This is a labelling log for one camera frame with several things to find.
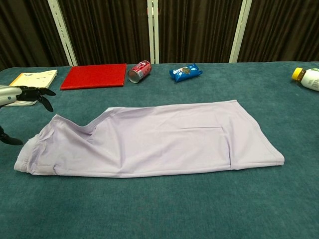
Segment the blue snack bag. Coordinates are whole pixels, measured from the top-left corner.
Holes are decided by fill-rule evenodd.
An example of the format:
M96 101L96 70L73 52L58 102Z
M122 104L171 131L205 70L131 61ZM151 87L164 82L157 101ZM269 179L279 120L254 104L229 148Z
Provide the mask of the blue snack bag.
M199 76L203 72L199 70L198 66L193 63L187 67L182 67L177 70L170 70L170 76L176 81L180 82L195 76Z

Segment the paper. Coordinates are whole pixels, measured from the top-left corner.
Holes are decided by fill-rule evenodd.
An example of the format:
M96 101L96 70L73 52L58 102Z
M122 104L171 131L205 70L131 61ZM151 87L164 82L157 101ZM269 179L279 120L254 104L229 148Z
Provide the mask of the paper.
M54 77L57 75L57 70L36 72L36 73L21 73L10 86L29 86L29 87L44 87L48 88ZM31 106L37 101L16 101L6 106Z

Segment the notebook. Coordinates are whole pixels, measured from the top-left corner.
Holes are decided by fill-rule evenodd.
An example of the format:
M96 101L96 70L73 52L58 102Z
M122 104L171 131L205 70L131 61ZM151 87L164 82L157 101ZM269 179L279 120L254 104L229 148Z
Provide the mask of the notebook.
M123 86L126 63L73 66L61 90Z
M45 87L48 88L52 83L54 77L57 75L57 70L33 72L33 73L21 73L10 86L33 86L33 87ZM37 101L16 101L6 106L31 106Z

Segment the teal tablecloth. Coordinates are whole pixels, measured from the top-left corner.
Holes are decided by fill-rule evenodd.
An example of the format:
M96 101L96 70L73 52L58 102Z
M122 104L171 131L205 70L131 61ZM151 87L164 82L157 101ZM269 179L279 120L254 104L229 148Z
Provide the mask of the teal tablecloth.
M72 91L59 90L70 67L6 69L0 84L58 69L50 87L57 95L48 97L54 113L39 103L5 107L0 124L26 142L55 113L85 125L107 107L236 99L284 155L283 166L134 179L33 176L13 170L21 146L0 144L1 238L318 238L319 92L291 75L319 62L198 65L203 74L180 83L168 71L183 64L159 64L139 84Z

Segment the yellow bottle cap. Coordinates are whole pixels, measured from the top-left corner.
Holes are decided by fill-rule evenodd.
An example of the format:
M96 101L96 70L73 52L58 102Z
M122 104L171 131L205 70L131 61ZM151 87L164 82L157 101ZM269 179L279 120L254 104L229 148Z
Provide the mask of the yellow bottle cap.
M298 75L300 74L302 70L303 70L302 68L297 67L295 71L293 72L293 75L291 76L291 78L294 79L295 81L298 80Z

